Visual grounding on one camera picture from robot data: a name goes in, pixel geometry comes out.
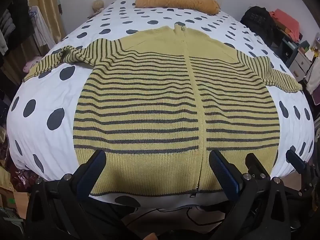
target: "black backpack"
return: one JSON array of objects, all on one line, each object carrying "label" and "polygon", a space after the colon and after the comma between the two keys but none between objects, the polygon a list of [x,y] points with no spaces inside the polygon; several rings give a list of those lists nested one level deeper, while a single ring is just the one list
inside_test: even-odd
[{"label": "black backpack", "polygon": [[273,18],[265,8],[259,6],[247,10],[240,21],[253,33],[259,35],[264,43],[270,47],[273,41],[273,28],[276,26]]}]

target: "drawer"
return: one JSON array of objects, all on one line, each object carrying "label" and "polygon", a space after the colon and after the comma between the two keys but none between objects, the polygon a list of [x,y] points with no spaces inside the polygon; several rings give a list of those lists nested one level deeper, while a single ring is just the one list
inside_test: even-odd
[{"label": "drawer", "polygon": [[299,64],[299,66],[303,69],[305,73],[310,68],[311,62],[300,52],[296,55],[296,58],[294,60]]},{"label": "drawer", "polygon": [[290,65],[289,70],[293,74],[297,82],[301,81],[306,75],[295,60]]}]

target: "orange pillow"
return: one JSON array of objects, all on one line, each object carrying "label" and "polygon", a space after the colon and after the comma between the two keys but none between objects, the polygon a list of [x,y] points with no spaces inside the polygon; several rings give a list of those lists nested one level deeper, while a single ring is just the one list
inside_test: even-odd
[{"label": "orange pillow", "polygon": [[192,9],[212,15],[220,9],[215,0],[136,0],[136,8],[156,7]]}]

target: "sweater sleeve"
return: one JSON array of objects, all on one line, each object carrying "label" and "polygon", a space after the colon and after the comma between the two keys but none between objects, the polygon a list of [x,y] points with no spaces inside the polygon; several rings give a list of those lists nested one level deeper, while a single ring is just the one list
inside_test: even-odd
[{"label": "sweater sleeve", "polygon": [[252,58],[239,51],[238,59],[255,72],[266,86],[276,86],[287,93],[302,90],[302,86],[294,78],[273,69],[269,57]]}]

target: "bed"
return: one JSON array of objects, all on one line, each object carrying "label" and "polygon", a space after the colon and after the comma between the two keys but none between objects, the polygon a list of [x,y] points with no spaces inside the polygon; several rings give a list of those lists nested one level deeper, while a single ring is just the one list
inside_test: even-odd
[{"label": "bed", "polygon": [[[116,40],[138,31],[162,26],[173,28],[176,23],[199,30],[248,56],[268,56],[272,68],[292,76],[259,36],[222,11],[212,16],[189,9],[136,8],[135,0],[116,0],[70,33],[48,55],[66,45],[80,49],[99,38]],[[47,180],[60,179],[77,169],[73,121],[80,93],[91,71],[85,63],[63,63],[20,86],[7,117],[10,153],[19,169],[31,169]],[[288,149],[293,149],[305,161],[311,157],[314,124],[301,91],[285,93],[277,87],[267,88],[280,122],[280,142],[271,177],[283,177],[293,171],[285,159]],[[138,206],[148,208],[210,205],[226,199],[221,191],[199,193],[195,198],[190,194],[148,197],[124,193],[92,197],[109,203],[120,203],[116,199],[122,198],[133,202],[133,206],[139,203]]]}]

